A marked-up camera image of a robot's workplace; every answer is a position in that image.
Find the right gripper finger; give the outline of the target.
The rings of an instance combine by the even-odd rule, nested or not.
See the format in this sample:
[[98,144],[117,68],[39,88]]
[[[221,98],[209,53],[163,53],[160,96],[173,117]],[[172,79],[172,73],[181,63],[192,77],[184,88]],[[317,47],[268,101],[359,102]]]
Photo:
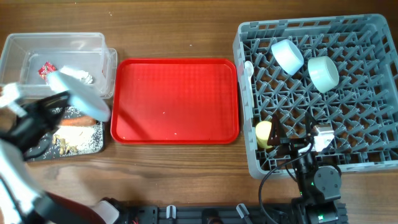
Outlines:
[[305,133],[307,136],[313,136],[315,134],[315,126],[318,125],[318,122],[315,118],[309,113],[305,113]]
[[279,146],[281,140],[285,138],[285,132],[280,123],[280,120],[276,114],[272,115],[271,119],[271,130],[267,140],[268,146]]

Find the yellow cup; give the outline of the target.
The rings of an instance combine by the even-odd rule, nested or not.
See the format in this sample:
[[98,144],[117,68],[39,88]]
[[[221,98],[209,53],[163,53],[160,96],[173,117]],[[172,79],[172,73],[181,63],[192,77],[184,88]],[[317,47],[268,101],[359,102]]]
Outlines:
[[270,121],[261,121],[255,127],[256,141],[258,146],[264,149],[272,148],[268,145],[269,135],[271,133],[272,123]]

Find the large light blue plate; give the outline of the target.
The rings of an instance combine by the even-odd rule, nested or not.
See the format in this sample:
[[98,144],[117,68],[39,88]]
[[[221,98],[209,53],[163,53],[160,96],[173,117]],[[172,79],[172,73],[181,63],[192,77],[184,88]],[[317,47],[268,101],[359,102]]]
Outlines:
[[55,93],[67,92],[70,95],[68,103],[82,113],[101,122],[110,119],[109,106],[97,92],[81,81],[61,72],[52,72],[47,76],[48,85]]

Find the orange carrot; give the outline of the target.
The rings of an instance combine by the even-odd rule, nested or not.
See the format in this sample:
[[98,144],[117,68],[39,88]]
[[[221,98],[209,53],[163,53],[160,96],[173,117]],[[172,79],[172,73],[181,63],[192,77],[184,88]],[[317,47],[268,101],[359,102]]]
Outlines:
[[96,120],[89,116],[81,116],[78,118],[63,119],[60,122],[60,126],[93,126],[96,124]]

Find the white tissue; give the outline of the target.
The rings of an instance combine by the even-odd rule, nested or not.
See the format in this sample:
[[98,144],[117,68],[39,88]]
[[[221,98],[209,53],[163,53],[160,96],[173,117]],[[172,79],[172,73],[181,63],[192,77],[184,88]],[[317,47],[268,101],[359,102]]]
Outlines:
[[86,85],[93,83],[93,77],[84,70],[75,70],[74,68],[64,66],[60,69],[60,72],[69,75],[73,78],[76,78],[77,80],[81,81]]

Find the red snack wrapper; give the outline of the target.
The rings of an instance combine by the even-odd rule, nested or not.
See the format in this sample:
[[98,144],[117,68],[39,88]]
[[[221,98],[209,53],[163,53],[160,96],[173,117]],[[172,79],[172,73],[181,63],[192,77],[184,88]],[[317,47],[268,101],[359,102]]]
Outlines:
[[56,67],[47,61],[38,71],[39,76],[47,82],[47,75],[57,71]]

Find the peanut shells food scraps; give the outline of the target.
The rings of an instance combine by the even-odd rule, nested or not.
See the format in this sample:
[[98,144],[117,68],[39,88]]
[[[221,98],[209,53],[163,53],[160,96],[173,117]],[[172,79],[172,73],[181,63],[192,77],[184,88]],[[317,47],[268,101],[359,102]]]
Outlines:
[[69,152],[81,154],[91,149],[95,130],[89,127],[60,126],[55,132],[59,146],[63,147],[62,154]]

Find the mint green bowl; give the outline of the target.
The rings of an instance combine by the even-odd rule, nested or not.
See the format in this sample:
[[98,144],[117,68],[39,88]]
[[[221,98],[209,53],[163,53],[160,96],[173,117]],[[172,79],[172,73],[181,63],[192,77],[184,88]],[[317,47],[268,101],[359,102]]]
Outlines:
[[337,67],[328,56],[311,58],[308,61],[308,72],[311,82],[320,93],[326,93],[339,84]]

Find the light blue small bowl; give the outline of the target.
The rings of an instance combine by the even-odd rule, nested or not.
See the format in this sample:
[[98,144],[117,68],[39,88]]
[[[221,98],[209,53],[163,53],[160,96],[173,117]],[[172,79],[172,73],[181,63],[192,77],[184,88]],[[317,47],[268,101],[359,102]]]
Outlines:
[[285,39],[271,45],[271,51],[280,67],[291,76],[304,65],[301,51],[291,40]]

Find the white plastic spoon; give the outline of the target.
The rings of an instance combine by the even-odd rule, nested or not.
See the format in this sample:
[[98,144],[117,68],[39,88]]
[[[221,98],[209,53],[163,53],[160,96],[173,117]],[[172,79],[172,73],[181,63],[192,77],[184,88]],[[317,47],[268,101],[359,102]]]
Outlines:
[[252,106],[252,108],[253,108],[253,107],[254,107],[254,96],[253,96],[253,92],[252,92],[252,81],[251,81],[251,78],[252,78],[252,76],[253,76],[253,74],[254,74],[254,66],[253,66],[252,62],[250,62],[250,61],[245,61],[245,63],[244,63],[244,69],[245,69],[245,72],[246,72],[247,75],[248,75],[249,95],[250,95],[250,97],[251,97],[251,106]]

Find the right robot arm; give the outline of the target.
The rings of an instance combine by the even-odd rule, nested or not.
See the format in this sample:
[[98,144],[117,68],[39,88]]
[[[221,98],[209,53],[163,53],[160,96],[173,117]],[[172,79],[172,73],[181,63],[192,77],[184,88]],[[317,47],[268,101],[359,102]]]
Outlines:
[[320,124],[305,113],[305,135],[289,138],[277,115],[271,119],[267,143],[277,147],[277,155],[290,156],[290,161],[277,165],[262,180],[261,186],[272,173],[291,165],[300,196],[284,207],[277,222],[282,223],[341,223],[336,201],[341,198],[341,169],[333,164],[320,164],[316,155],[334,140],[329,124]]

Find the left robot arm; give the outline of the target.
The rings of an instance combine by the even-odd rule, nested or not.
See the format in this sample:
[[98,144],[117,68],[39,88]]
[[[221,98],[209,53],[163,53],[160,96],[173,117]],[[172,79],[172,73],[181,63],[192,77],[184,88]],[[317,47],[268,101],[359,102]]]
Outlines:
[[95,93],[65,90],[50,97],[20,106],[21,94],[1,93],[1,106],[19,117],[10,130],[1,133],[1,211],[6,223],[117,223],[123,208],[113,198],[103,198],[88,207],[42,188],[25,168],[25,152],[38,145],[42,137],[58,128],[64,110],[74,106],[88,116],[107,121],[110,111]]

